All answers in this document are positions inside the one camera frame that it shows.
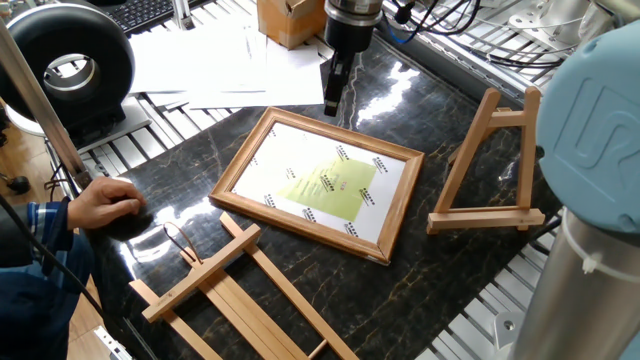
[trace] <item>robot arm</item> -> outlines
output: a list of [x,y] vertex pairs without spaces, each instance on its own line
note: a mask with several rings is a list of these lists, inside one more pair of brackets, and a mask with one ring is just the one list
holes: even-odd
[[326,0],[324,9],[328,16],[325,40],[335,50],[325,88],[324,113],[336,116],[353,59],[369,47],[373,28],[382,19],[382,0]]

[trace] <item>wooden picture frame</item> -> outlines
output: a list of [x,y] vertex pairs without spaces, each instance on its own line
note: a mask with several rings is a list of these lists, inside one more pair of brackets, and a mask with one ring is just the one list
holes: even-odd
[[[404,162],[395,194],[383,222],[377,243],[363,240],[264,203],[232,192],[250,161],[276,123],[317,134],[363,150]],[[345,250],[352,254],[389,264],[409,198],[416,184],[424,154],[380,139],[329,125],[318,120],[270,107],[238,150],[209,195],[217,204],[255,217],[275,226]]]

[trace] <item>human hand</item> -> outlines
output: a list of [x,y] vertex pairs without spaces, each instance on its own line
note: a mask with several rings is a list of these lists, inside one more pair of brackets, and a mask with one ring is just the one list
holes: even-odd
[[71,201],[67,210],[67,228],[96,229],[127,215],[137,215],[147,204],[144,196],[124,180],[99,177]]

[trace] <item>cardboard box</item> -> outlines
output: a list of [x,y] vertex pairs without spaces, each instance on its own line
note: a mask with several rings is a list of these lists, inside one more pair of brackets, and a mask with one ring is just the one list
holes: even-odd
[[324,28],[324,0],[257,0],[260,32],[293,49]]

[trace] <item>wire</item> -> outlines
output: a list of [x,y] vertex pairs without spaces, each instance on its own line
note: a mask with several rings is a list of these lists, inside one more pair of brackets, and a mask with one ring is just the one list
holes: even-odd
[[[471,1],[467,2],[467,5],[464,7],[464,10],[462,10],[462,14],[464,15],[467,12],[467,9],[469,9],[469,5],[471,5]],[[458,25],[460,25],[460,21],[462,21],[462,16],[458,17],[458,20],[456,21],[455,24],[451,25],[451,26],[442,26],[445,30],[453,30],[455,28],[458,27]]]
[[[440,6],[442,6],[444,8],[447,8],[447,9],[451,8],[448,5],[440,5]],[[469,16],[469,15],[467,15],[467,14],[465,14],[463,12],[463,13],[460,14],[460,16],[462,17],[462,16]],[[502,28],[507,28],[507,29],[511,29],[511,30],[527,30],[527,29],[546,29],[546,28],[569,25],[569,24],[573,24],[574,22],[582,21],[582,18],[569,20],[569,21],[566,21],[566,22],[563,22],[563,23],[560,23],[560,24],[543,25],[543,26],[531,26],[531,27],[518,27],[518,26],[502,25],[502,24],[491,22],[491,21],[483,20],[483,19],[480,19],[480,18],[476,18],[476,20],[478,20],[481,23],[485,23],[487,25],[491,25],[491,26],[495,26],[495,27],[502,27]]]
[[196,261],[196,259],[194,259],[194,258],[193,258],[193,256],[191,256],[191,255],[189,254],[189,252],[188,252],[184,247],[182,247],[182,245],[180,245],[180,244],[178,243],[178,241],[177,241],[175,238],[173,238],[173,236],[169,235],[169,231],[167,230],[167,225],[173,225],[176,229],[178,229],[178,231],[180,231],[180,233],[182,234],[182,236],[184,236],[184,238],[187,240],[187,243],[189,243],[189,247],[191,248],[191,250],[193,250],[193,253],[196,255],[196,258],[198,259],[197,261],[198,261],[200,264],[202,264],[202,259],[200,259],[200,256],[198,255],[198,252],[196,251],[196,247],[195,247],[195,246],[193,246],[193,243],[191,242],[191,239],[189,239],[189,237],[187,236],[187,234],[186,234],[186,233],[185,233],[185,232],[184,232],[184,231],[183,231],[183,230],[182,230],[178,225],[176,225],[176,224],[174,224],[174,223],[172,223],[172,222],[170,222],[170,221],[167,221],[166,223],[164,223],[164,224],[162,225],[162,228],[164,229],[164,233],[165,233],[165,234],[167,234],[167,236],[169,237],[169,239],[171,239],[171,241],[172,241],[174,244],[176,244],[176,246],[177,246],[177,247],[179,247],[179,248],[180,248],[180,250],[182,250],[182,252],[184,252],[185,254],[187,254],[187,256],[188,256],[191,260],[193,260],[193,261],[195,262],[195,261]]
[[[453,6],[453,8],[452,8],[452,7],[449,7],[449,6],[447,6],[447,5],[440,5],[440,6],[443,6],[443,7],[445,7],[445,8],[448,8],[448,9],[450,9],[450,10],[452,10],[452,9],[453,9],[453,10],[456,10],[456,7],[458,6],[458,4],[456,4],[455,6]],[[427,10],[427,12],[426,12],[426,14],[425,14],[425,17],[428,17],[430,14],[432,14],[432,11],[433,11],[433,9],[431,9],[431,11]],[[466,29],[471,25],[471,22],[473,22],[474,20],[478,20],[478,21],[481,21],[481,22],[489,23],[490,25],[493,25],[493,26],[496,26],[496,27],[500,27],[500,26],[506,27],[506,26],[504,26],[504,25],[500,25],[500,24],[495,24],[495,23],[487,22],[487,21],[485,21],[485,20],[482,20],[482,19],[478,18],[477,16],[474,16],[473,14],[472,14],[472,15],[468,15],[468,14],[466,14],[465,12],[463,12],[463,13],[462,13],[462,15],[464,15],[464,16],[469,16],[469,17],[473,16],[473,17],[469,19],[470,21],[469,21],[467,24],[465,24],[465,26],[466,26],[466,27],[463,27],[463,29],[461,29],[462,31],[459,31],[459,32],[457,32],[457,31],[456,31],[457,33],[462,33],[464,30],[466,30]],[[424,23],[424,21],[425,21],[425,17],[423,17],[423,20],[420,22],[420,24],[423,24],[423,23]],[[385,19],[384,19],[384,20],[385,20],[385,22],[386,22],[388,25],[391,25],[391,24],[389,23],[388,19],[386,18],[386,16],[385,16]],[[433,24],[433,25],[431,25],[431,26],[435,26],[436,24],[439,24],[442,20],[444,20],[444,18],[442,18],[442,19],[440,19],[440,20],[436,21],[436,23],[434,23],[434,24]],[[574,20],[568,21],[568,22],[566,22],[566,23],[562,23],[562,24],[558,24],[558,25],[554,25],[554,26],[561,26],[561,25],[565,25],[565,24],[573,23],[573,22],[578,21],[578,20],[581,20],[581,19],[574,19]],[[430,26],[428,26],[428,27],[427,27],[427,30],[426,30],[426,31],[431,32],[431,33],[434,33],[434,34],[437,34],[437,35],[457,35],[457,33],[455,33],[455,34],[454,34],[453,32],[440,32],[440,31],[430,30],[430,29],[429,29],[429,27],[430,27]],[[391,26],[391,27],[390,27],[390,29],[389,29],[389,32],[390,32],[390,34],[391,34],[391,37],[392,37],[392,38],[394,38],[394,40],[396,40],[397,42],[400,42],[400,43],[406,43],[406,42],[408,42],[408,41],[410,41],[410,40],[409,40],[409,39],[407,39],[407,41],[406,41],[406,42],[402,42],[402,40],[400,40],[400,39],[399,39],[399,38],[398,38],[398,37],[393,33],[393,31],[391,30],[391,28],[394,28],[395,30],[402,31],[402,32],[406,32],[406,33],[412,33],[412,34],[413,34],[413,33],[415,32],[415,30],[416,30],[416,29],[414,29],[414,30],[398,29],[398,28],[396,28],[395,26]],[[465,35],[466,35],[466,36],[469,36],[469,37],[471,37],[471,38],[473,38],[475,41],[478,41],[478,42],[481,42],[481,43],[483,43],[483,44],[489,45],[489,46],[491,46],[491,47],[493,47],[493,48],[496,48],[496,49],[503,50],[503,51],[505,51],[505,52],[518,53],[518,54],[526,54],[526,55],[547,55],[547,54],[555,54],[555,53],[564,53],[564,52],[567,52],[567,51],[571,51],[571,50],[573,50],[573,49],[576,47],[575,45],[573,45],[573,46],[569,46],[569,47],[566,47],[566,48],[557,49],[557,50],[549,50],[549,51],[522,51],[522,50],[510,49],[510,48],[507,48],[507,47],[503,47],[503,46],[500,46],[500,45],[494,44],[494,43],[492,43],[492,42],[490,42],[490,41],[487,41],[487,40],[481,39],[481,38],[479,38],[479,37],[477,37],[477,36],[475,36],[475,35],[472,35],[472,34],[470,34],[470,33],[465,33]],[[468,46],[468,47],[469,47],[469,48],[472,48],[472,49],[475,49],[475,50],[479,50],[479,49],[474,48],[474,47],[471,47],[471,46]]]
[[544,247],[542,244],[540,244],[540,242],[538,241],[538,239],[548,233],[549,231],[557,228],[558,226],[560,226],[560,224],[562,223],[562,218],[557,218],[555,220],[552,220],[550,222],[548,222],[547,224],[545,224],[542,228],[540,228],[538,231],[536,231],[532,236],[531,236],[531,240],[529,241],[529,245],[531,245],[532,248],[536,249],[537,251],[541,252],[542,254],[549,256],[549,250]]
[[[389,34],[395,37],[395,34],[393,33],[393,31],[391,30],[392,28],[395,28],[393,25],[391,25],[391,23],[389,22],[389,19],[387,18],[386,15],[383,16],[383,21],[385,21],[385,23],[387,24],[388,28],[389,28]],[[398,31],[401,32],[412,32],[411,30],[406,30],[406,29],[398,29],[395,28]],[[453,38],[450,38],[449,40],[451,40],[453,43],[455,43],[456,45],[466,49],[467,51],[475,54],[478,57],[484,58],[489,62],[495,63],[497,65],[502,65],[502,66],[509,66],[509,67],[516,67],[516,68],[532,68],[532,69],[552,69],[555,67],[560,66],[563,62],[564,59],[560,59],[557,61],[552,61],[552,62],[524,62],[524,61],[519,61],[519,60],[513,60],[513,59],[509,59],[509,58],[504,58],[504,57],[500,57],[500,56],[496,56],[496,55],[491,55],[491,54],[487,54],[477,48],[474,48],[473,46],[468,46],[468,45],[464,45],[456,40],[454,40]],[[507,49],[508,51],[514,52],[514,53],[519,53],[521,51],[519,50],[513,50],[513,49]],[[550,52],[536,52],[537,55],[546,55],[546,54],[550,54],[552,53]]]
[[54,178],[56,177],[56,175],[58,175],[58,172],[60,172],[60,169],[62,168],[62,163],[60,163],[60,165],[58,165],[58,167],[56,168],[56,170],[53,172],[53,175],[51,175],[51,177],[49,178],[49,181],[47,181],[46,183],[44,183],[44,190],[51,190],[51,192],[49,193],[49,201],[53,201],[53,192],[55,191],[55,189],[60,186],[61,183],[66,182],[68,183],[69,180],[67,179],[56,179],[54,180]]
[[[457,9],[457,7],[459,7],[460,5],[461,5],[461,2],[456,4],[456,6],[454,6],[454,9]],[[440,18],[439,21],[436,21],[433,25],[427,26],[422,31],[427,31],[427,32],[430,32],[432,34],[445,35],[445,36],[458,35],[458,34],[463,33],[465,30],[467,30],[469,28],[469,26],[471,26],[471,24],[475,20],[476,16],[478,15],[478,11],[480,11],[480,0],[475,0],[474,6],[473,6],[473,11],[471,12],[471,15],[469,15],[469,20],[464,25],[462,25],[461,28],[456,29],[454,31],[434,30],[433,27],[438,25],[442,20],[445,20],[453,12],[452,10],[449,10],[449,12],[446,12],[445,15],[443,15],[443,17]]]
[[[431,3],[431,5],[429,6],[429,8],[427,9],[427,12],[424,14],[424,17],[422,18],[422,20],[420,21],[419,24],[416,25],[416,28],[413,29],[413,31],[411,31],[411,35],[409,35],[408,38],[402,40],[400,38],[398,38],[396,36],[396,34],[393,33],[393,31],[391,30],[391,26],[389,26],[389,34],[391,34],[391,37],[393,38],[393,40],[395,40],[397,43],[399,44],[406,44],[409,41],[413,40],[413,38],[418,34],[418,32],[420,31],[420,28],[422,27],[422,24],[424,24],[425,21],[427,21],[427,18],[429,17],[429,14],[431,14],[431,12],[433,11],[433,9],[436,7],[436,4],[438,4],[439,0],[433,0],[433,2]],[[385,22],[387,23],[387,25],[389,25],[389,19],[387,19],[387,15],[382,14],[382,17],[385,19]]]
[[500,49],[506,52],[514,52],[514,53],[518,53],[518,54],[527,54],[527,55],[546,55],[546,54],[555,54],[555,53],[560,53],[560,52],[566,52],[566,51],[570,51],[573,50],[576,45],[572,45],[563,49],[558,49],[558,50],[549,50],[549,51],[522,51],[522,50],[514,50],[514,49],[509,49],[500,45],[496,45],[494,43],[492,43],[491,41],[487,41],[484,39],[481,39],[475,35],[466,33],[466,36],[469,36],[470,38],[473,38],[475,41],[481,42],[483,44],[489,45],[491,47],[494,47],[496,49]]

